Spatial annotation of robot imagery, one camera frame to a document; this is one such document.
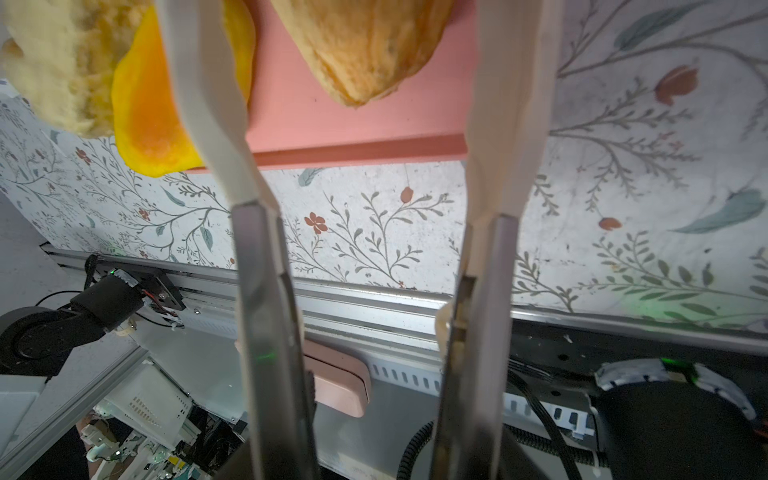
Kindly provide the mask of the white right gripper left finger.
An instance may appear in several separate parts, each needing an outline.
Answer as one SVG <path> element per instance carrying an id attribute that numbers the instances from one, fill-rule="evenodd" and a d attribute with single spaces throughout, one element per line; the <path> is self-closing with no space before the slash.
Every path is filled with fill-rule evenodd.
<path id="1" fill-rule="evenodd" d="M 247 107 L 219 1 L 155 4 L 174 105 L 231 211 L 236 320 L 255 479 L 317 479 L 313 384 L 280 207 L 246 141 Z"/>

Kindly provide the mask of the pink plastic tray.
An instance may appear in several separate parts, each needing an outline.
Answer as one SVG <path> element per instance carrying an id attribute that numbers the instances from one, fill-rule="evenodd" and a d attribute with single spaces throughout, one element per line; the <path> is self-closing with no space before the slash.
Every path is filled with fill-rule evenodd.
<path id="1" fill-rule="evenodd" d="M 475 4 L 457 1 L 427 64 L 359 107 L 331 99 L 268 1 L 248 7 L 257 52 L 246 141 L 263 170 L 459 160 L 476 65 Z"/>

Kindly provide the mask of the orange oval fake bread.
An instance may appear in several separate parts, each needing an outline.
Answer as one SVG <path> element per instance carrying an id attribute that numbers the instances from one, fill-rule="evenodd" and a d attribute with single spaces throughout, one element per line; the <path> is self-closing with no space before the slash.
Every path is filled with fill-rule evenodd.
<path id="1" fill-rule="evenodd" d="M 237 83 L 249 100 L 257 47 L 254 20 L 241 0 L 223 1 L 222 12 Z M 176 112 L 153 7 L 144 13 L 128 53 L 118 62 L 111 100 L 116 146 L 129 168 L 157 178 L 204 166 Z"/>

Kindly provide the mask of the aluminium front rail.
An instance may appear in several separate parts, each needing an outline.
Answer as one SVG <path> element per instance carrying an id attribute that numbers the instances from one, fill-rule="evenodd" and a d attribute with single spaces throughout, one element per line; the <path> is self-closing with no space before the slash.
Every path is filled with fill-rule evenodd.
<path id="1" fill-rule="evenodd" d="M 184 327 L 222 338 L 237 335 L 233 270 L 48 249 L 60 267 L 96 278 L 121 274 L 146 283 L 152 308 Z M 361 359 L 373 378 L 433 396 L 441 392 L 442 360 L 435 318 L 443 295 L 297 279 L 296 302 L 308 340 Z M 610 316 L 586 317 L 516 307 L 510 361 L 554 421 L 577 438 L 594 433 L 587 399 L 565 387 L 606 363 L 662 356 L 701 363 L 733 381 L 767 416 L 767 339 L 763 335 L 652 326 Z"/>

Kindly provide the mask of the triangular tan fake bread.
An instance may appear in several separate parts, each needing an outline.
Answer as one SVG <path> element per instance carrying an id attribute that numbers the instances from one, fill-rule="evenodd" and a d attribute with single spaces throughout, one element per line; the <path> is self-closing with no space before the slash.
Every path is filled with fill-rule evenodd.
<path id="1" fill-rule="evenodd" d="M 431 59 L 452 1 L 274 1 L 314 78 L 337 103 L 384 98 Z"/>

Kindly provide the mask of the pink device at front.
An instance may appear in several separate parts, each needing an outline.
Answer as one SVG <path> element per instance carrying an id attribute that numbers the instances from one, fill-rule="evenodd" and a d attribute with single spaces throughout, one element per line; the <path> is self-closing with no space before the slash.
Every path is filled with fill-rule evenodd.
<path id="1" fill-rule="evenodd" d="M 372 382 L 366 364 L 348 354 L 312 341 L 299 342 L 308 394 L 308 418 L 317 405 L 360 418 L 371 402 Z"/>

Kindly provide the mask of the pale ridged fake bread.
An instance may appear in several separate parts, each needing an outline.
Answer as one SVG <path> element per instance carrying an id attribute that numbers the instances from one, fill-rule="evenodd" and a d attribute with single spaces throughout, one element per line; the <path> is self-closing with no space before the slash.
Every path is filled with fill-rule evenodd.
<path id="1" fill-rule="evenodd" d="M 49 125 L 84 138 L 114 133 L 111 90 L 150 1 L 1 3 L 10 38 L 1 67 Z"/>

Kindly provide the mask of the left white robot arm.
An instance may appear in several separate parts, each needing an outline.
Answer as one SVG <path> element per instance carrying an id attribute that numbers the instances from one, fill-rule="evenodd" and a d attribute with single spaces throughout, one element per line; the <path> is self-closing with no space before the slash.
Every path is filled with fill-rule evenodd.
<path id="1" fill-rule="evenodd" d="M 1 316 L 1 373 L 49 379 L 72 350 L 100 340 L 150 307 L 162 327 L 177 325 L 186 309 L 182 295 L 158 268 L 108 261 L 93 254 L 85 262 L 84 289 L 57 309 L 37 303 Z"/>

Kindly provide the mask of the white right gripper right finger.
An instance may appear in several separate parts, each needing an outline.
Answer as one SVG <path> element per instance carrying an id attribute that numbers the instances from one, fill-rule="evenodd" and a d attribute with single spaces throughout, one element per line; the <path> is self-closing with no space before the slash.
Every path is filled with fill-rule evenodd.
<path id="1" fill-rule="evenodd" d="M 467 117 L 467 213 L 430 475 L 492 479 L 521 220 L 543 159 L 560 58 L 560 1 L 480 1 Z"/>

